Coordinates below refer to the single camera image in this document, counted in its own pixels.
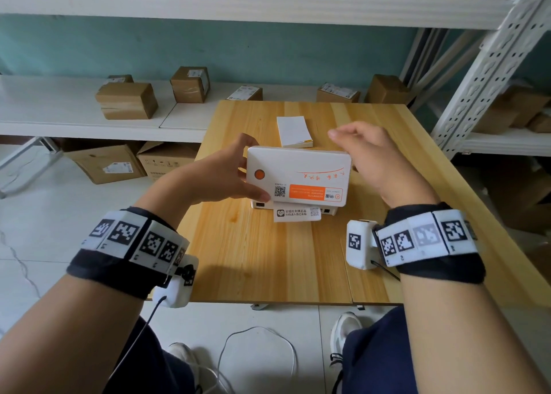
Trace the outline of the person's right hand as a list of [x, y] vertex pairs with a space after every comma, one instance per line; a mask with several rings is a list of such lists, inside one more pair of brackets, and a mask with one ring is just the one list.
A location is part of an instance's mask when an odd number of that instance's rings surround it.
[[434, 188], [400, 152], [387, 130], [364, 123], [367, 144], [361, 150], [346, 151], [364, 181], [392, 209], [439, 204]]

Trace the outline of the person's left hand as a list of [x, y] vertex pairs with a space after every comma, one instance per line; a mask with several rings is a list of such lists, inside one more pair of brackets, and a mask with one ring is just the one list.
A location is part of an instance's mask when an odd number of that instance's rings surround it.
[[252, 136], [241, 133], [230, 145], [184, 167], [183, 185], [190, 204], [234, 199], [234, 182], [246, 181], [246, 148], [256, 146]]

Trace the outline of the white label printer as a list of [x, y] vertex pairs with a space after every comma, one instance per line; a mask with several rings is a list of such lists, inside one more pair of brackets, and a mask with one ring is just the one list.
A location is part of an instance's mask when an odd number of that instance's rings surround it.
[[342, 151], [253, 146], [247, 149], [246, 182], [273, 203], [343, 208], [352, 158]]

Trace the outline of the person's right forearm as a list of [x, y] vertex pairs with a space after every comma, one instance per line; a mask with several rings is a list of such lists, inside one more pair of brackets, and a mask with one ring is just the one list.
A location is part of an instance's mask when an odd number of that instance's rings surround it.
[[401, 274], [419, 394], [551, 394], [484, 284]]

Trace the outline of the person's left forearm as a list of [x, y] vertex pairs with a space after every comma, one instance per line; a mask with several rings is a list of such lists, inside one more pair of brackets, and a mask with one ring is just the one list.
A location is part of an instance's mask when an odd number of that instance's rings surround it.
[[[184, 194], [183, 170], [130, 207], [175, 230], [194, 205]], [[0, 339], [0, 394], [102, 394], [144, 302], [66, 272]]]

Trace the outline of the wide cardboard box white label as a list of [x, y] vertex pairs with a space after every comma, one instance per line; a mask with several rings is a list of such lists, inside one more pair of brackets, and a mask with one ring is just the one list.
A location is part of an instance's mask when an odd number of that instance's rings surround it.
[[317, 103], [358, 103], [361, 92], [324, 83], [317, 89]]

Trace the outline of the printed white label strip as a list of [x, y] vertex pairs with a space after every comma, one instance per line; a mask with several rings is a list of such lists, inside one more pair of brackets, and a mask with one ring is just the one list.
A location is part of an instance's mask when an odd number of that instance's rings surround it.
[[320, 221], [322, 217], [319, 206], [274, 202], [273, 220], [275, 223], [302, 223]]

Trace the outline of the stack of blank white labels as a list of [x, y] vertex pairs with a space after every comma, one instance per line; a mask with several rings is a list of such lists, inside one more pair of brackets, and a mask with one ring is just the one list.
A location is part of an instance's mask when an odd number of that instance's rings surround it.
[[277, 126], [281, 147], [312, 148], [313, 139], [303, 116], [277, 117]]

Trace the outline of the tilted plain cardboard box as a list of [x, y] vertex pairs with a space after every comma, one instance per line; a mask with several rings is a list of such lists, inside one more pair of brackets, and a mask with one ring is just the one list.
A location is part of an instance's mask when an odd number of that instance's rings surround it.
[[364, 98], [364, 103], [407, 105], [411, 101], [410, 89], [394, 75], [375, 74]]

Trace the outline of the large open printed cardboard box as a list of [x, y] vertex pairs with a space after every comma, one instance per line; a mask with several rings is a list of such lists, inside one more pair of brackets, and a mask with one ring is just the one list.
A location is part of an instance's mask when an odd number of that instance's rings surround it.
[[195, 161], [200, 143], [147, 141], [136, 157], [146, 175], [156, 181], [176, 168]]

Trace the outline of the low cardboard box white label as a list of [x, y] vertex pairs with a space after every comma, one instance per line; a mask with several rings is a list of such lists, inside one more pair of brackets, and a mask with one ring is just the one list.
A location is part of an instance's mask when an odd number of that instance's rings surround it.
[[226, 100], [229, 101], [263, 101], [263, 88], [242, 85], [233, 91]]

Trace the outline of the taped cube cardboard box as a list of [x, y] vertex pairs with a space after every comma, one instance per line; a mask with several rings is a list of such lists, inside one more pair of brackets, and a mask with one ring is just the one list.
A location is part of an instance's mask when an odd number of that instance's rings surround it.
[[210, 92], [210, 77], [207, 67], [180, 66], [170, 78], [176, 103], [205, 102]]

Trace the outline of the left wristband with marker tags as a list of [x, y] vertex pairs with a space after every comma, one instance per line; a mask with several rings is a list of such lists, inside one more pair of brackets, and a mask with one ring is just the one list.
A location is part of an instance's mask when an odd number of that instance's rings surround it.
[[107, 212], [80, 245], [67, 273], [147, 300], [169, 280], [189, 241], [160, 217], [129, 207]]

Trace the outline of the wristband with marker tags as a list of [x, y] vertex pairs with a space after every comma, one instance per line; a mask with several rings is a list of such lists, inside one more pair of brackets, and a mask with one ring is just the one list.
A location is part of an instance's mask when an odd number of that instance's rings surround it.
[[169, 280], [189, 241], [160, 217], [129, 207], [107, 212], [80, 245], [67, 273], [147, 300]]
[[393, 208], [372, 234], [383, 264], [402, 275], [475, 285], [485, 281], [471, 223], [445, 202]]

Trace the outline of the right wristband with marker tags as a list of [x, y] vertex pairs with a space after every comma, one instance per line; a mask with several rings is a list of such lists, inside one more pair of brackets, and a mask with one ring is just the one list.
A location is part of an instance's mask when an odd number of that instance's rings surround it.
[[383, 264], [402, 275], [475, 285], [485, 281], [471, 223], [445, 202], [393, 208], [372, 234]]

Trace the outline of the large cardboard box with label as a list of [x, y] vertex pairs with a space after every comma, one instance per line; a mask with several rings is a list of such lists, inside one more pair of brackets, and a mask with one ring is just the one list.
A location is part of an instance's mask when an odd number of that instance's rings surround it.
[[61, 139], [59, 146], [94, 184], [137, 179], [146, 175], [137, 158], [143, 141]]

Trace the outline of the blurred brown cardboard box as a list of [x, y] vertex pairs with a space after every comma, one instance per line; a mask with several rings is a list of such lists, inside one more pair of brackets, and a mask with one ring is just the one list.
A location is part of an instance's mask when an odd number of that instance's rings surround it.
[[510, 86], [501, 94], [509, 105], [517, 112], [510, 128], [525, 128], [534, 117], [551, 102], [551, 94], [540, 92], [533, 88]]
[[526, 128], [537, 134], [551, 134], [551, 112], [538, 113]]
[[498, 98], [490, 105], [472, 133], [499, 135], [507, 131], [519, 111], [507, 99]]

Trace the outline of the white perforated shelving rack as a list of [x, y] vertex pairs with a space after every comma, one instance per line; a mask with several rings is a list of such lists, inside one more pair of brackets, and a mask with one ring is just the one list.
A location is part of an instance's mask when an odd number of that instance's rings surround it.
[[495, 28], [419, 28], [399, 78], [414, 93], [410, 111], [430, 109], [436, 118], [430, 135], [443, 154], [537, 155], [549, 146], [513, 139], [512, 128], [496, 135], [476, 133], [483, 117], [513, 82], [515, 73], [551, 30], [551, 0], [502, 1], [509, 6]]

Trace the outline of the plain brown cardboard box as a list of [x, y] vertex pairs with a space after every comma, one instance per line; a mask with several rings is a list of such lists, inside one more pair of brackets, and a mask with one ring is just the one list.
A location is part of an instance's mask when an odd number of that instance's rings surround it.
[[150, 83], [108, 82], [95, 94], [108, 120], [151, 119], [159, 109]]

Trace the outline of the person's right white shoe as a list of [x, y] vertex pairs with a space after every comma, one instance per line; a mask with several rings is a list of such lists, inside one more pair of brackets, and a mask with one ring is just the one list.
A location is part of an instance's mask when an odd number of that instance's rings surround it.
[[341, 394], [341, 385], [343, 381], [342, 367], [344, 344], [348, 338], [348, 335], [359, 329], [362, 329], [362, 323], [359, 317], [353, 312], [342, 313], [332, 328], [330, 337], [331, 353], [329, 356], [329, 366], [331, 368], [337, 367], [339, 373], [336, 377], [335, 383], [333, 384], [331, 394]]

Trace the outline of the person's white shoe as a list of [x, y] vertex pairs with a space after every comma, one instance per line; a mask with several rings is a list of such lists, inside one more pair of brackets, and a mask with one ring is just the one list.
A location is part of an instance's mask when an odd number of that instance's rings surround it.
[[331, 394], [341, 394], [341, 385], [343, 381], [342, 367], [344, 344], [348, 338], [348, 335], [359, 329], [362, 329], [362, 323], [359, 317], [353, 312], [342, 313], [332, 328], [330, 337], [331, 353], [329, 356], [329, 366], [331, 368], [337, 367], [339, 373], [336, 377], [335, 383], [333, 384]]
[[187, 365], [188, 373], [192, 375], [193, 391], [195, 392], [200, 385], [200, 369], [193, 350], [184, 343], [175, 342], [169, 345], [167, 352]]

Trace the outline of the person's left white shoe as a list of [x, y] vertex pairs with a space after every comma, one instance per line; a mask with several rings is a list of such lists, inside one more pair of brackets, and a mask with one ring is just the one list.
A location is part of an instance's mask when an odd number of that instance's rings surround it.
[[200, 369], [193, 350], [184, 343], [175, 342], [169, 345], [167, 352], [187, 365], [188, 373], [192, 375], [193, 391], [195, 392], [200, 385]]

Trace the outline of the dark large cardboard box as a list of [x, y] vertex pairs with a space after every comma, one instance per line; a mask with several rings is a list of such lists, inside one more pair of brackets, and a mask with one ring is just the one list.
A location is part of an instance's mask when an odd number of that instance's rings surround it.
[[551, 157], [499, 156], [481, 177], [507, 227], [551, 232]]

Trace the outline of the person's right leg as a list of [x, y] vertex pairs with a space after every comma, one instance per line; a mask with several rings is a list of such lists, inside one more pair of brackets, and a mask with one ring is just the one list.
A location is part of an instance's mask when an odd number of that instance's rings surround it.
[[403, 306], [344, 344], [341, 394], [418, 394]]

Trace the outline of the person's leg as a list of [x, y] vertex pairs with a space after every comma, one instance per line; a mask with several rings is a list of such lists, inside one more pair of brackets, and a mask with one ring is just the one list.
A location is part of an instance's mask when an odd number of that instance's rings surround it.
[[163, 350], [139, 317], [102, 394], [196, 394], [187, 365]]
[[344, 344], [341, 394], [418, 394], [403, 306]]

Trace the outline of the person's left leg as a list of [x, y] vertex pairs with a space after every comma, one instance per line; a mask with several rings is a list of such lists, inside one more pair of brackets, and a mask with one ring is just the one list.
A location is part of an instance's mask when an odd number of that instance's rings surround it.
[[102, 394], [196, 394], [187, 365], [163, 350], [139, 317]]

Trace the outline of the white metal shelving unit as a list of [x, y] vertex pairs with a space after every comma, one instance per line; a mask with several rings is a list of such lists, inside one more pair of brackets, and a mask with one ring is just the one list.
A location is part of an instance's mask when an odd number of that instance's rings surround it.
[[[164, 20], [311, 23], [494, 30], [513, 0], [0, 0], [9, 14]], [[0, 75], [0, 134], [201, 142], [224, 92], [205, 104], [176, 104], [169, 81], [152, 81], [152, 119], [107, 120], [95, 100], [102, 78]]]

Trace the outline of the white metal frame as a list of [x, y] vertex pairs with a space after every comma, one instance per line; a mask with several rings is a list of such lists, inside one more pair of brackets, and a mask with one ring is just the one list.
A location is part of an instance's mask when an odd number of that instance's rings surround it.
[[41, 175], [63, 156], [52, 138], [35, 136], [0, 159], [0, 173], [14, 163], [17, 169], [0, 183], [0, 200], [28, 189]]

